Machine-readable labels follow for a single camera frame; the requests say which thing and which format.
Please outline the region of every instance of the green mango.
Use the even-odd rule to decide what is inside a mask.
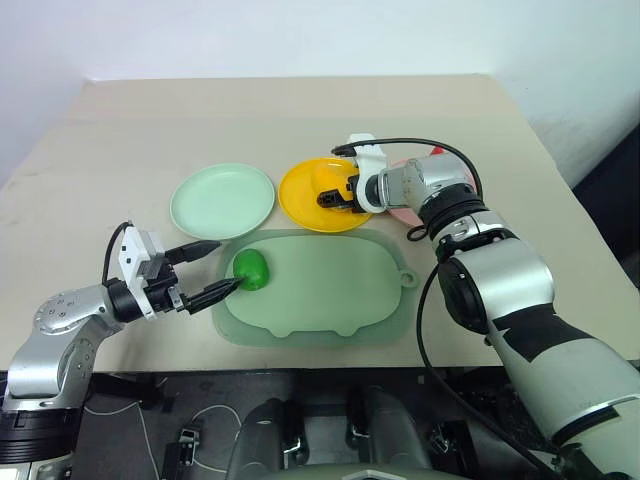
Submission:
[[[258,250],[243,250],[233,259],[233,276],[243,279],[243,290],[259,290],[269,282],[267,261]]]

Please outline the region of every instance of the green cutting board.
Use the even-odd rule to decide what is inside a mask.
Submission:
[[[245,248],[265,256],[271,278],[261,290],[238,290],[214,307],[216,329],[232,343],[381,344],[410,322],[418,278],[380,232],[254,232],[227,246],[217,278],[233,276],[233,258]]]

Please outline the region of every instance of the green object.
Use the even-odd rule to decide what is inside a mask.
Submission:
[[[243,290],[260,290],[269,282],[267,261],[258,250],[243,250],[233,259],[233,276],[242,278],[240,288]]]
[[[228,240],[257,228],[273,208],[275,191],[264,172],[221,163],[187,178],[171,198],[171,219],[183,232]]]
[[[212,276],[233,275],[233,258],[257,249],[267,286],[237,291],[214,306],[216,329],[251,346],[377,345],[400,337],[415,308],[415,272],[381,232],[341,235],[262,230],[234,241]]]

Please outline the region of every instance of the wire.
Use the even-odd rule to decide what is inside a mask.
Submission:
[[[205,465],[204,463],[201,463],[196,458],[193,459],[193,463],[198,465],[200,468],[204,468],[205,470],[209,470],[211,472],[227,473],[227,471],[224,468],[210,467],[209,465]]]
[[[140,422],[142,423],[142,433],[144,434],[144,442],[147,446],[147,452],[149,453],[149,459],[151,460],[151,465],[153,466],[153,473],[155,475],[156,480],[160,480],[160,473],[158,473],[158,467],[156,466],[156,461],[153,458],[153,452],[151,451],[151,444],[149,443],[149,435],[147,434],[147,425],[144,421],[144,416],[142,415],[142,409],[140,408],[140,404],[138,402],[130,403],[126,407],[122,407],[112,412],[96,412],[95,410],[92,410],[85,405],[84,411],[90,413],[91,415],[96,415],[99,417],[109,417],[111,415],[118,415],[122,412],[126,412],[127,410],[133,407],[138,407],[138,414],[140,415]]]
[[[140,408],[140,405],[138,405],[138,413],[140,414],[140,421],[142,422],[142,432],[144,433],[144,441],[147,444],[147,452],[149,452],[149,459],[151,460],[151,465],[153,466],[153,473],[156,476],[156,480],[160,480],[158,467],[156,467],[156,461],[153,458],[153,452],[151,451],[151,444],[149,443],[149,435],[147,435],[147,425],[144,421],[144,416],[142,415],[142,409]]]
[[[542,460],[536,457],[533,453],[531,453],[527,447],[522,445],[519,441],[509,435],[507,432],[502,430],[498,425],[496,425],[491,419],[480,413],[478,410],[473,408],[467,401],[465,401],[458,393],[456,393],[448,384],[445,382],[440,375],[436,372],[429,361],[429,357],[427,356],[427,351],[424,347],[424,340],[422,338],[422,313],[424,311],[424,304],[427,299],[427,294],[429,293],[429,288],[433,283],[433,280],[436,278],[438,274],[438,265],[436,265],[427,281],[424,284],[422,289],[422,294],[420,295],[420,301],[418,302],[418,314],[416,316],[416,339],[418,341],[418,349],[420,350],[420,357],[422,357],[422,362],[426,367],[427,371],[431,374],[431,376],[440,384],[440,386],[451,395],[456,402],[472,417],[474,417],[478,422],[480,422],[487,430],[493,432],[496,436],[498,436],[502,441],[504,441],[507,445],[513,448],[516,452],[522,455],[527,461],[529,461],[534,467],[536,467],[540,472],[548,478],[552,478],[554,480],[560,480],[562,477],[558,473],[556,473],[553,469],[551,469],[548,465],[546,465]]]
[[[242,427],[242,420],[240,420],[240,415],[238,415],[238,412],[236,412],[236,410],[233,407],[230,407],[229,405],[223,405],[223,404],[211,405],[209,407],[203,408],[202,410],[197,412],[193,416],[193,418],[191,418],[191,421],[193,422],[196,418],[198,418],[203,413],[208,412],[210,410],[214,410],[216,408],[222,408],[224,410],[228,410],[229,412],[231,412],[233,414],[233,416],[235,417],[236,422],[238,422],[238,427]],[[240,430],[238,429],[238,431],[236,432],[236,437],[235,437],[236,439],[238,438],[238,433],[239,432],[240,432]],[[205,470],[209,470],[211,472],[227,473],[227,471],[224,468],[212,467],[211,465],[207,465],[206,463],[200,462],[197,458],[195,458],[195,455],[194,455],[194,458],[193,458],[193,463],[198,465],[200,468],[204,468]]]
[[[480,175],[478,175],[478,170],[476,170],[475,165],[469,157],[467,157],[464,153],[458,150],[451,145],[447,145],[446,143],[438,142],[436,140],[427,140],[426,138],[376,138],[372,140],[360,140],[359,142],[351,142],[345,143],[344,145],[339,145],[331,150],[331,153],[337,155],[339,157],[355,157],[355,147],[364,147],[366,145],[388,145],[392,143],[414,143],[417,145],[429,145],[431,147],[440,147],[444,150],[453,153],[456,157],[458,157],[462,163],[464,163],[469,171],[471,172],[471,176],[473,177],[473,181],[476,184],[476,192],[480,199],[483,198],[483,189],[482,189],[482,181],[480,180]]]
[[[216,408],[223,408],[225,410],[230,411],[233,416],[236,419],[236,422],[238,422],[238,426],[241,427],[242,426],[242,420],[240,420],[240,415],[238,415],[238,412],[235,411],[235,409],[233,407],[230,407],[229,405],[223,405],[223,404],[219,404],[219,405],[211,405],[210,407],[207,408],[203,408],[202,410],[200,410],[199,412],[197,412],[193,418],[191,419],[191,421],[193,422],[196,418],[198,418],[200,415],[202,415],[205,412],[208,412],[209,410],[214,410]]]
[[[105,285],[107,283],[107,279],[109,277],[109,263],[111,262],[111,252],[113,250],[113,245],[116,243],[118,239],[118,235],[121,232],[124,232],[127,227],[132,227],[133,223],[130,221],[122,222],[120,225],[116,227],[116,229],[111,234],[111,238],[109,239],[109,243],[107,244],[107,250],[104,252],[104,263],[102,265],[102,284]]]
[[[96,415],[98,417],[110,417],[111,415],[118,415],[119,413],[126,412],[130,408],[138,405],[138,402],[133,402],[127,405],[126,407],[122,407],[118,410],[114,410],[113,412],[96,412],[95,410],[91,410],[89,407],[85,405],[84,411],[90,413],[91,415]]]

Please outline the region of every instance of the yellow plate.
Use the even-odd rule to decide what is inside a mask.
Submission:
[[[358,169],[340,158],[312,158],[293,167],[278,188],[280,206],[298,225],[323,233],[338,233],[359,227],[371,218],[370,213],[352,213],[351,209],[322,208],[316,199],[320,192],[337,188],[346,200],[347,179]]]

